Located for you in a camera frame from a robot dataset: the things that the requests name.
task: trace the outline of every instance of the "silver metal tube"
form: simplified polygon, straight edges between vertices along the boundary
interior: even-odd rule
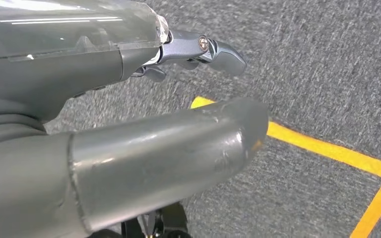
[[[71,178],[86,228],[97,231],[232,177],[255,156],[267,127],[266,105],[235,99],[76,134]]]

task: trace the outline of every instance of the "floor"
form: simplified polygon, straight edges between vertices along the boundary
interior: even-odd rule
[[[196,96],[252,97],[279,125],[381,160],[381,1],[145,2],[172,28],[235,46],[247,72],[167,66],[162,83],[131,79],[69,100],[50,133],[174,112]],[[380,187],[379,176],[269,137],[243,173],[184,204],[195,237],[348,237]]]

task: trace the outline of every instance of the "screw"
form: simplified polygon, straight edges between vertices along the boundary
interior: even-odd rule
[[[208,49],[208,45],[209,45],[208,39],[205,36],[201,36],[199,38],[199,47],[201,47],[203,51],[206,51]]]

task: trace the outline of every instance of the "transparent hand guard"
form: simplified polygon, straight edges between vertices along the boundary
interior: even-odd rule
[[[168,25],[129,0],[0,0],[0,59],[156,48]]]

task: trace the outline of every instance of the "yellow floor marking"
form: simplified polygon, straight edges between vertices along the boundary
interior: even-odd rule
[[[190,108],[198,108],[212,103],[214,103],[214,101],[210,99],[196,97]],[[267,135],[381,177],[381,161],[373,157],[363,155],[342,146],[314,139],[271,121],[269,122]],[[367,237],[380,217],[381,188],[368,206],[351,237]]]
[[[381,218],[381,188],[376,193],[363,217],[351,233],[351,238],[366,238],[372,232],[374,224]]]

